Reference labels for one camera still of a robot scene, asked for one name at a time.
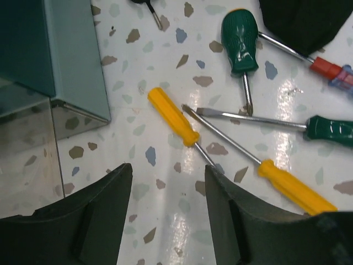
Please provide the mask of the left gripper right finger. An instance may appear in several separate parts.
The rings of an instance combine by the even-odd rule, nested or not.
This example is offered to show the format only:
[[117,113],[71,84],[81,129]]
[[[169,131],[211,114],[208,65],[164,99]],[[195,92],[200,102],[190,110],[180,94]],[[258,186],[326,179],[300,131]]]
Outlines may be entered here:
[[295,214],[210,165],[205,190],[217,264],[352,264],[352,212]]

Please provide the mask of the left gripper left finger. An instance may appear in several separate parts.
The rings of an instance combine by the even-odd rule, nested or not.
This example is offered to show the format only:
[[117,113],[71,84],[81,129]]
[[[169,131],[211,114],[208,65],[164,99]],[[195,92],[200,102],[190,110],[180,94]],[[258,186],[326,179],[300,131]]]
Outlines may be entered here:
[[1,264],[116,264],[131,186],[124,163],[31,216],[1,219]]

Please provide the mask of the yellow screwdriver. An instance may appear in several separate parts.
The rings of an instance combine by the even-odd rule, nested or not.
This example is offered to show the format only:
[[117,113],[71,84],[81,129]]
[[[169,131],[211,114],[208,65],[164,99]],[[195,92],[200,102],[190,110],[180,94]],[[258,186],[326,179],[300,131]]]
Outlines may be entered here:
[[181,107],[184,112],[188,113],[195,120],[199,121],[199,123],[201,123],[204,127],[209,129],[211,132],[223,140],[227,141],[233,147],[257,163],[259,165],[258,175],[268,179],[274,188],[276,188],[290,201],[302,208],[309,215],[314,216],[323,212],[334,212],[338,210],[335,205],[327,201],[324,197],[305,185],[291,173],[276,167],[273,160],[260,160],[248,150],[246,150],[243,146],[231,139],[228,135],[208,122],[206,119],[202,118],[188,105],[183,104]]
[[161,87],[155,87],[150,90],[147,98],[172,131],[183,140],[184,146],[196,149],[208,165],[215,168],[219,173],[222,173],[199,144],[200,134],[193,130],[187,118],[166,92]]

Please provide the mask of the transparent drawer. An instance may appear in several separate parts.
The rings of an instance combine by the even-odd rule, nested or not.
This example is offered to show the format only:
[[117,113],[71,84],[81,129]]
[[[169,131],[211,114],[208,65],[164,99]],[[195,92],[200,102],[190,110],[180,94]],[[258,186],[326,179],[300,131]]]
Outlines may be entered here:
[[1,79],[1,217],[32,215],[66,197],[58,140],[108,124],[106,119],[20,83]]

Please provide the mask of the teal drawer box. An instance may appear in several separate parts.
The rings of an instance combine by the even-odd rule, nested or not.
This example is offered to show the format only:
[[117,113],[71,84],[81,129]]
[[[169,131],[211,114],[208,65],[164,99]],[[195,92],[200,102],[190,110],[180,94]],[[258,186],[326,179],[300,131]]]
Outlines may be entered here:
[[1,77],[108,123],[90,1],[2,1]]

